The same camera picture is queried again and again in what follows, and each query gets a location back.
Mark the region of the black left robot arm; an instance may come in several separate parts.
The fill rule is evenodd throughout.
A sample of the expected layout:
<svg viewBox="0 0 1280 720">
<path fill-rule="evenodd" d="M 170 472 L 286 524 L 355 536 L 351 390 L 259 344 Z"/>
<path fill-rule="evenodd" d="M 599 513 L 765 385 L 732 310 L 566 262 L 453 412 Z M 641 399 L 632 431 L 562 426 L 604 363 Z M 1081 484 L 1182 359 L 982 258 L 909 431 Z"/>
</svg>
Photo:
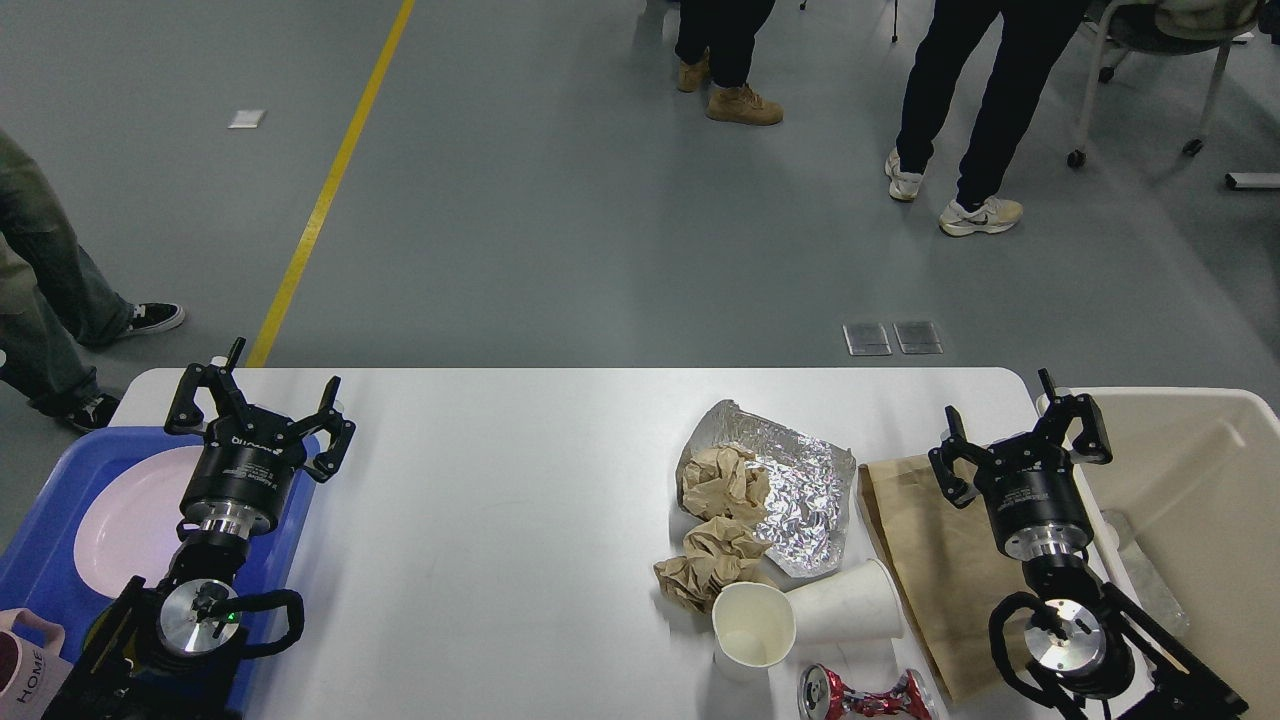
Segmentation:
<svg viewBox="0 0 1280 720">
<path fill-rule="evenodd" d="M 298 592 L 242 593 L 236 578 L 252 539 L 279 527 L 296 475 L 334 477 L 356 425 L 338 409 L 339 377 L 301 419 L 248 402 L 233 375 L 243 347 L 237 338 L 224 361 L 180 375 L 163 428 L 202 448 L 178 505 L 179 547 L 156 584 L 132 577 L 99 615 L 46 719 L 236 719 L 241 665 L 303 634 Z"/>
</svg>

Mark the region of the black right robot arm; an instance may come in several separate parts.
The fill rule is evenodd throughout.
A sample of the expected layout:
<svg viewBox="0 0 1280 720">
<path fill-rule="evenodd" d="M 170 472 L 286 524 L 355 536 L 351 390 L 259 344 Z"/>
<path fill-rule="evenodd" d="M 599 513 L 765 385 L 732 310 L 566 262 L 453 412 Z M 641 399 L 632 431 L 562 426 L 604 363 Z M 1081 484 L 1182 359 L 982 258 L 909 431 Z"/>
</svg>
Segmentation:
<svg viewBox="0 0 1280 720">
<path fill-rule="evenodd" d="M 1048 404 L 1029 430 L 977 445 L 950 406 L 947 433 L 928 454 L 942 496 L 956 509 L 980 498 L 996 550 L 1021 565 L 1027 588 L 988 620 L 998 674 L 1023 697 L 1082 719 L 1087 701 L 1107 705 L 1132 685 L 1142 652 L 1153 685 L 1125 717 L 1240 717 L 1249 706 L 1225 680 L 1089 568 L 1094 530 L 1075 470 L 1112 461 L 1105 419 L 1091 395 L 1057 392 L 1046 369 L 1039 380 Z"/>
</svg>

